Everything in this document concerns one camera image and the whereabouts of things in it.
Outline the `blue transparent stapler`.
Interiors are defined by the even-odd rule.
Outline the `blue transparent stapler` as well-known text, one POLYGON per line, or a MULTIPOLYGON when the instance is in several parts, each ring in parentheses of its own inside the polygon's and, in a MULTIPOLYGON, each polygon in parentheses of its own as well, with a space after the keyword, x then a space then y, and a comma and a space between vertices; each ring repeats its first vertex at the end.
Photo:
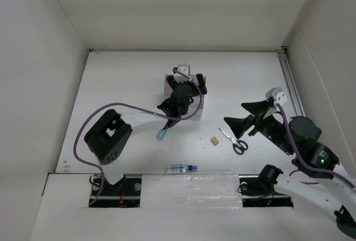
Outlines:
POLYGON ((161 140, 165 137, 166 132, 167 132, 166 129, 161 129, 161 130, 158 132, 156 138, 157 138, 159 141, 161 141, 161 140))

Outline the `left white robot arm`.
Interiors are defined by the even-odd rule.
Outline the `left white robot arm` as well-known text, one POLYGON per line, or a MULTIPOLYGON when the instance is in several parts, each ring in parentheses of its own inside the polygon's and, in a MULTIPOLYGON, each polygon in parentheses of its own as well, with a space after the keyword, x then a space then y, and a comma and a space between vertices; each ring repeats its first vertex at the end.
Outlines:
POLYGON ((202 107, 203 96, 207 94, 206 78, 202 74, 190 76, 175 68, 166 82, 172 93, 155 111, 134 107, 132 114, 119 114, 113 109, 115 104, 107 104, 99 109, 102 116, 85 134, 84 141, 98 160, 94 167, 99 169, 109 193, 116 195, 123 190, 125 175, 118 157, 132 135, 166 131, 192 118, 202 107))

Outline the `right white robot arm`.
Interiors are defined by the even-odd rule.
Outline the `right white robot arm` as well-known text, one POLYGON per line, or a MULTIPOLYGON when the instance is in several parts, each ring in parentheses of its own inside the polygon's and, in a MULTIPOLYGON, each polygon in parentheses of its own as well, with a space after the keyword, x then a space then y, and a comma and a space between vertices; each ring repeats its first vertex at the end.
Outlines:
POLYGON ((318 139, 322 130, 305 116, 287 118, 281 104, 272 98, 260 102, 243 103, 249 116, 238 119, 225 117, 231 128, 235 152, 242 155, 247 144, 244 134, 262 134, 287 155, 294 156, 291 163, 301 172, 326 188, 318 191, 306 182, 295 181, 274 165, 264 166, 258 176, 240 179, 238 192, 248 201, 260 201, 275 194, 299 199, 328 217, 348 237, 355 238, 355 180, 340 174, 339 158, 318 139))

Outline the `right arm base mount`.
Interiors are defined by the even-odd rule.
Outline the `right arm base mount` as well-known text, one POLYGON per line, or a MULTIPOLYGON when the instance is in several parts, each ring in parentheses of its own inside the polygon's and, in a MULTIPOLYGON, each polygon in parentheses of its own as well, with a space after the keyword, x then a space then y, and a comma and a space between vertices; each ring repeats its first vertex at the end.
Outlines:
POLYGON ((273 189, 263 189, 258 184, 257 175, 239 176, 237 188, 241 195, 243 208, 293 208, 292 198, 275 192, 273 189))

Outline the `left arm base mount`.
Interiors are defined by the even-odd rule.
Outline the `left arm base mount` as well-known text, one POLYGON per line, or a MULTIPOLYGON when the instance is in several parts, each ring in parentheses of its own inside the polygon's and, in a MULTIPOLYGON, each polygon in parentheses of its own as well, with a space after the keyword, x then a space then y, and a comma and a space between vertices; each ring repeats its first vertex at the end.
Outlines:
POLYGON ((139 208, 141 200, 142 176, 125 176, 117 185, 104 182, 101 193, 99 175, 91 175, 90 208, 139 208))

